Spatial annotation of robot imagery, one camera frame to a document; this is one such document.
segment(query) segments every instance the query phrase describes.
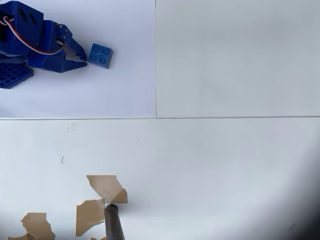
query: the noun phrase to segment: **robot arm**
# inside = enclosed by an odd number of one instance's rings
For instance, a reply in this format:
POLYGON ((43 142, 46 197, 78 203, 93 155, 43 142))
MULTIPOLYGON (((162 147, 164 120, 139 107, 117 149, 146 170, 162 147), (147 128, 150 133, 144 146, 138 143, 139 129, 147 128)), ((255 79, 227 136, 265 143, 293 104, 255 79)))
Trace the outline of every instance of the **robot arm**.
POLYGON ((19 1, 0 4, 0 67, 21 64, 63 73, 87 65, 66 60, 64 47, 87 61, 66 25, 44 20, 43 13, 19 1))

